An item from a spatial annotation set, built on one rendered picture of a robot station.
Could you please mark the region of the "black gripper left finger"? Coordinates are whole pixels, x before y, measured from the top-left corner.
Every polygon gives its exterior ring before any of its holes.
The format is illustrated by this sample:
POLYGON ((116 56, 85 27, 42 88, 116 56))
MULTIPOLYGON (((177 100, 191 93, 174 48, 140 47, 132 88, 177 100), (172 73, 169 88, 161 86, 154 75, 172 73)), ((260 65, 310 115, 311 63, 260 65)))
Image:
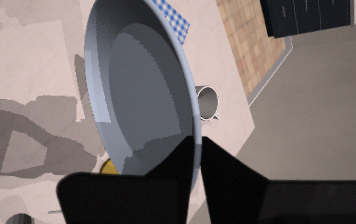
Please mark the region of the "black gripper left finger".
POLYGON ((144 176, 76 172, 63 177, 56 195, 65 223, 187 224, 194 150, 194 137, 186 136, 144 176))

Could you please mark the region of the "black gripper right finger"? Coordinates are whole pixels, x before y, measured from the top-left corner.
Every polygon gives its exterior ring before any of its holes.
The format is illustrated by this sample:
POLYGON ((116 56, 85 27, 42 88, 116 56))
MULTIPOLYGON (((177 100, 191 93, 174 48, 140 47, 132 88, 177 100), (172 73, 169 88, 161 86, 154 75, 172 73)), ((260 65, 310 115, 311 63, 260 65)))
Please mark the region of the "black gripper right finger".
POLYGON ((207 136, 201 176, 211 224, 271 224, 281 214, 356 213, 356 180, 269 180, 207 136))

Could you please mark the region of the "grey round plate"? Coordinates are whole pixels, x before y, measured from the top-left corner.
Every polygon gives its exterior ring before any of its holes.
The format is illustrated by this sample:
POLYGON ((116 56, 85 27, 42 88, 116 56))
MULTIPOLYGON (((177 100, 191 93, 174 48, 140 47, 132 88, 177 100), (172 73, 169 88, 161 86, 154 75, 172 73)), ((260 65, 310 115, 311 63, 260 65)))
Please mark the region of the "grey round plate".
POLYGON ((202 152, 199 103, 183 48, 159 7, 95 0, 84 63, 95 123, 117 172, 145 175, 193 136, 192 192, 202 152))

